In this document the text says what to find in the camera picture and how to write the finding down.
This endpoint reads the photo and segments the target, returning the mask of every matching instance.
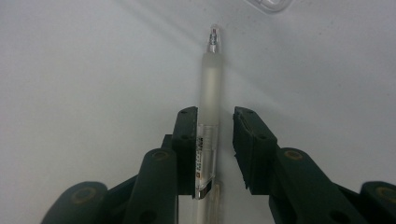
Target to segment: white surface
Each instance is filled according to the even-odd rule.
[[[396,184],[395,11],[393,0],[295,0],[272,16],[241,0],[1,1],[0,223],[39,223],[68,187],[135,175],[177,111],[198,105],[212,23],[226,56],[223,223],[273,223],[233,157],[236,105],[336,183]]]

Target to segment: pen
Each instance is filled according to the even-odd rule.
[[[219,97],[223,59],[219,53],[219,27],[212,25],[207,51],[202,59],[201,96],[198,106],[195,202],[196,224],[210,223],[209,193],[216,176],[216,151],[219,131]]]

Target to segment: white pen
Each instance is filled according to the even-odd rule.
[[[195,162],[194,224],[213,223],[209,193],[216,175],[219,131],[219,98],[223,59],[219,53],[219,27],[212,25],[207,51],[202,59],[201,97],[198,106]]]

